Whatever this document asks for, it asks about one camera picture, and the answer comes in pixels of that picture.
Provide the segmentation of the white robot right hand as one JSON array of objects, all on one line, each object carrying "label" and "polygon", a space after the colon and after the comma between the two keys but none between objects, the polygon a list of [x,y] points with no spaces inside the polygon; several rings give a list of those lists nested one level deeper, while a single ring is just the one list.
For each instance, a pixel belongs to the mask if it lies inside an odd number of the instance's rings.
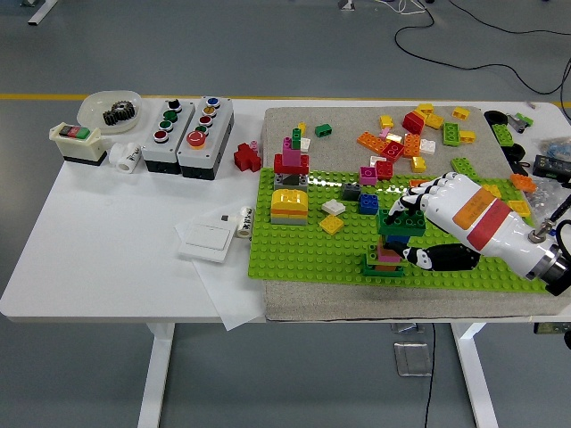
[{"label": "white robot right hand", "polygon": [[393,223],[404,211],[421,210],[425,218],[458,241],[425,249],[393,242],[386,249],[430,271],[475,268],[482,255],[505,261],[517,275],[540,279],[559,295],[570,286],[570,258],[550,236],[542,242],[510,206],[469,177],[450,172],[412,187],[389,210]]}]

